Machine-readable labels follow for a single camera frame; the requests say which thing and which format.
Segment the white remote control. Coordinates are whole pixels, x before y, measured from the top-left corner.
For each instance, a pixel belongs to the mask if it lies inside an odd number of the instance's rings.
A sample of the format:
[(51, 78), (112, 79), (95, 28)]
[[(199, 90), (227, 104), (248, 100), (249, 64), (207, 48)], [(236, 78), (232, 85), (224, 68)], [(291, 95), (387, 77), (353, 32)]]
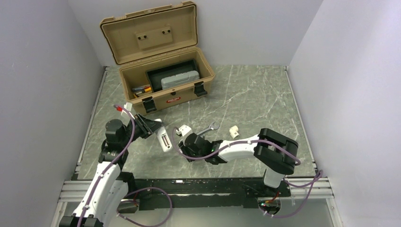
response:
[(160, 144), (163, 152), (169, 152), (172, 150), (173, 146), (172, 146), (171, 140), (169, 138), (169, 135), (167, 134), (164, 123), (162, 122), (161, 119), (155, 119), (155, 121), (160, 122), (162, 124), (162, 126), (156, 131), (156, 135), (157, 135), (159, 144)]

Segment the white pipe elbow fitting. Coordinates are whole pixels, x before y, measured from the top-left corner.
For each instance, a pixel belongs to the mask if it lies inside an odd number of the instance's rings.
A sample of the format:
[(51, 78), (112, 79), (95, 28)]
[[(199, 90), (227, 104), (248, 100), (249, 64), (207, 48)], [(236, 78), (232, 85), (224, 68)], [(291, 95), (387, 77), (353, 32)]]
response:
[(229, 134), (233, 139), (237, 138), (239, 136), (239, 128), (236, 125), (232, 126), (229, 128)]

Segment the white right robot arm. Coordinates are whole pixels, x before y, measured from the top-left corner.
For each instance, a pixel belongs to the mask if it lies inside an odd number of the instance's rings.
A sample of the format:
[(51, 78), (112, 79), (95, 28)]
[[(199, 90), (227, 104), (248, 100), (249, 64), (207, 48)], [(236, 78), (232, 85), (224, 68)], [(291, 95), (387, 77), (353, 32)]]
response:
[(178, 152), (189, 162), (204, 160), (212, 165), (225, 164), (236, 159), (255, 158), (266, 166), (261, 192), (272, 196), (286, 175), (292, 175), (301, 164), (297, 158), (298, 143), (276, 131), (262, 128), (260, 132), (242, 140), (209, 141), (191, 129), (175, 128), (182, 140)]

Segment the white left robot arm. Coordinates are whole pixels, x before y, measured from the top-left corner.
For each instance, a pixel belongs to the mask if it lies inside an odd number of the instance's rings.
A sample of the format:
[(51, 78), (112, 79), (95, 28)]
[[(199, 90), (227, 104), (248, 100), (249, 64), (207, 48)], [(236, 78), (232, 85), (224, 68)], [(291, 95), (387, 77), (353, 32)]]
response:
[(131, 198), (136, 192), (132, 173), (124, 172), (128, 146), (138, 138), (146, 139), (164, 124), (136, 114), (130, 116), (127, 125), (119, 119), (105, 125), (105, 140), (101, 145), (96, 174), (87, 192), (71, 215), (63, 216), (60, 227), (106, 227), (123, 198)]

